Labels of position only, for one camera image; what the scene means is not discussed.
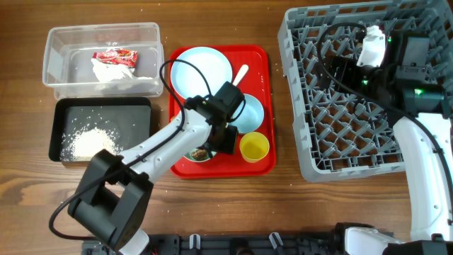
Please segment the brown food scrap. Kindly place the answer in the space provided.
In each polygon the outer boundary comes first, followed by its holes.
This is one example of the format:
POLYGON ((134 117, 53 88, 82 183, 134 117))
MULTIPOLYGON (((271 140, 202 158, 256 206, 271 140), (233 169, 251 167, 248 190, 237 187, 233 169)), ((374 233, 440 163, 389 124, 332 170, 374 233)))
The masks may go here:
POLYGON ((196 149, 191 153, 191 157, 196 161, 203 161, 209 157, 206 149, 196 149))

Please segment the yellow plastic cup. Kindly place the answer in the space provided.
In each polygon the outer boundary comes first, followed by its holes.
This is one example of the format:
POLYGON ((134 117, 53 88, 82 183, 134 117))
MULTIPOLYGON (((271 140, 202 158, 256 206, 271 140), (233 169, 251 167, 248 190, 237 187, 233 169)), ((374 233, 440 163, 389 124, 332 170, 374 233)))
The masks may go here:
POLYGON ((266 157, 270 150, 270 143, 262 133, 250 132, 241 138, 239 150, 246 162, 256 163, 266 157))

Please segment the mint green bowl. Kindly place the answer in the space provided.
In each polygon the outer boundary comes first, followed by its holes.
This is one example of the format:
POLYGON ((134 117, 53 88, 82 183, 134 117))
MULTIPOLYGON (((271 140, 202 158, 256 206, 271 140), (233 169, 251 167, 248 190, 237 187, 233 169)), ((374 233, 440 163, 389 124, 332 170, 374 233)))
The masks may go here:
POLYGON ((206 162, 211 159, 206 149, 193 149, 191 152, 186 153, 184 157, 195 163, 206 162))

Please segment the light blue bowl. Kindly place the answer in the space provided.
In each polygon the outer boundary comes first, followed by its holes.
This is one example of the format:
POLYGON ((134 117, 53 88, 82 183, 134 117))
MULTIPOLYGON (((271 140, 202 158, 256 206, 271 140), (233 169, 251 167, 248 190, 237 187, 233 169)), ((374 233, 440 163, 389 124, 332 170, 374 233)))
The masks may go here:
POLYGON ((257 130, 264 119, 264 108, 261 102, 250 94, 245 94, 245 103, 241 102, 233 114, 235 121, 231 125, 236 126, 240 134, 246 134, 257 130))

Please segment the light blue plate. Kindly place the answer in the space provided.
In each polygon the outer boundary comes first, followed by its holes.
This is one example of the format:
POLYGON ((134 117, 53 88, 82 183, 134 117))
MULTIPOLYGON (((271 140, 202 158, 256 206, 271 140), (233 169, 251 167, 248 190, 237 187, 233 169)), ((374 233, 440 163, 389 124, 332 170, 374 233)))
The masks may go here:
POLYGON ((226 81, 232 81, 233 70, 227 57, 211 47, 194 47, 181 53, 171 67, 171 83, 181 98, 215 95, 226 81))

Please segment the white plastic spoon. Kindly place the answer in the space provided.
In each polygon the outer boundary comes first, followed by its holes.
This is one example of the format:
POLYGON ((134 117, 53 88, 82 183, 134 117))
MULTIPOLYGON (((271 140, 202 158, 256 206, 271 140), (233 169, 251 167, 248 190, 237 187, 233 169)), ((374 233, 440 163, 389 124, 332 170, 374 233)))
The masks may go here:
POLYGON ((239 71, 237 72, 237 74, 236 74, 236 76, 235 76, 235 78, 234 78, 232 84, 233 84, 234 86, 238 86, 239 83, 241 82, 241 80, 242 80, 242 79, 245 77, 245 75, 247 74, 248 70, 249 70, 249 66, 248 66, 247 64, 243 64, 243 65, 240 67, 239 71))

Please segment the red snack wrapper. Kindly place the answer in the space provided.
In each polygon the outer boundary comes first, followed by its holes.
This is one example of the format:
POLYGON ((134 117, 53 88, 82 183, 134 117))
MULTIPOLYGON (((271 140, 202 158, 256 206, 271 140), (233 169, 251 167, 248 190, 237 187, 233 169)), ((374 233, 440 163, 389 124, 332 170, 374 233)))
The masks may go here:
POLYGON ((106 52, 94 52, 93 58, 103 64, 125 65, 128 68, 135 68, 138 60, 136 50, 108 50, 106 52))

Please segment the white tissue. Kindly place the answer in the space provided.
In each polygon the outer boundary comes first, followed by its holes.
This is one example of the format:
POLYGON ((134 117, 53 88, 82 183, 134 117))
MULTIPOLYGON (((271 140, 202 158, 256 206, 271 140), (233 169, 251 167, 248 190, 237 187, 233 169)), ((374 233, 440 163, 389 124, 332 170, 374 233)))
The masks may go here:
POLYGON ((127 67, 124 64, 105 64, 94 58, 91 59, 91 63, 93 64, 93 73, 99 82, 151 79, 147 76, 135 76, 133 74, 135 68, 127 67))

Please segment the white rice pile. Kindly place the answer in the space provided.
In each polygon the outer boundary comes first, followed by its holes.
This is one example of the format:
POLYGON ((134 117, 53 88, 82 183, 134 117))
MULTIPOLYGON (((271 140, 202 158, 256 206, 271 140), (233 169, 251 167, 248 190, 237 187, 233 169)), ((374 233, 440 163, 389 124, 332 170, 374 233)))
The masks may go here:
POLYGON ((89 161, 96 153, 105 149, 117 154, 124 148, 120 144, 116 128, 86 124, 64 131, 59 159, 63 162, 89 161))

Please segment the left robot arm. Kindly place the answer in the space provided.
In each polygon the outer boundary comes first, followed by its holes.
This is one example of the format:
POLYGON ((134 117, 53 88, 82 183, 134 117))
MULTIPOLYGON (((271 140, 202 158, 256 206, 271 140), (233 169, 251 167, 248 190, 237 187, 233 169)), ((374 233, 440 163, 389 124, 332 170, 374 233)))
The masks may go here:
POLYGON ((230 124, 245 96, 225 82, 214 96, 187 98, 166 127, 118 155, 101 150, 88 164, 68 213, 109 249, 140 254, 149 243, 140 228, 154 184, 197 148, 233 154, 239 131, 230 124))

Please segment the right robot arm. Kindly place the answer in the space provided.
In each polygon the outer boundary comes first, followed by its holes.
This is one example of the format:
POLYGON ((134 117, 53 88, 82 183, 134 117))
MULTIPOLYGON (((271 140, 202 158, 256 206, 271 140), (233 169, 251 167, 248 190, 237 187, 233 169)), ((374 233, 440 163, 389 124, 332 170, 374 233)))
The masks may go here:
POLYGON ((319 64, 328 83, 385 111, 406 168, 411 238, 403 242, 373 227, 351 226, 343 231, 343 251, 451 254, 451 107, 446 91, 427 81, 430 38, 407 30, 385 35, 376 25, 357 29, 357 59, 319 57, 319 64))

